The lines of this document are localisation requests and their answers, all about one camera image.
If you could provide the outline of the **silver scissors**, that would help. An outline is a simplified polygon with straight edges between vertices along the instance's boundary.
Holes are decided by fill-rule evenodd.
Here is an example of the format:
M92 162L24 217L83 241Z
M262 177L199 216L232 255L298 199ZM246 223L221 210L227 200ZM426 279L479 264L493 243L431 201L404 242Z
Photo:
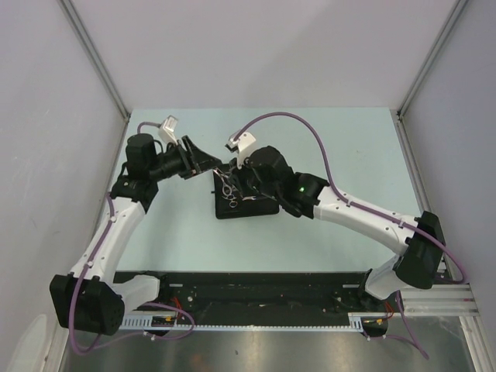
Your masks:
M233 194L233 186L230 184L229 178L219 168L215 168L214 173L222 183L222 194L229 198Z
M232 194L229 198L223 196L222 199L228 203L229 208L237 208L243 202L254 202L254 201L260 202L266 200L267 198L264 196L254 196L254 195L238 198L234 194Z

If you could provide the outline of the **black zip tool case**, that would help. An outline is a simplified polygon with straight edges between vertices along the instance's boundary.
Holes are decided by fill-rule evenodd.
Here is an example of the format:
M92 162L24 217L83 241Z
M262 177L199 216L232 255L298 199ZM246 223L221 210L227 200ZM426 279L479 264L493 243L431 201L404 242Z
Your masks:
M219 169L214 169L212 173L217 219L240 219L279 213L280 207L275 201L265 197L242 197Z

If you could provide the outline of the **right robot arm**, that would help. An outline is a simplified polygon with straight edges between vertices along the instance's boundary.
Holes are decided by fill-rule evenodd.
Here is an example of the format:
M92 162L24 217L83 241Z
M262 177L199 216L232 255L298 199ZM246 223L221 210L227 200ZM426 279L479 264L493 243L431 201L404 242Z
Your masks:
M296 218L332 222L387 247L394 256L368 270L360 284L357 301L363 309L377 310L402 288L428 290L434 285L443 255L436 215L401 215L339 195L327 180L293 171L272 146L255 150L245 160L231 159L229 180L243 197L268 198Z

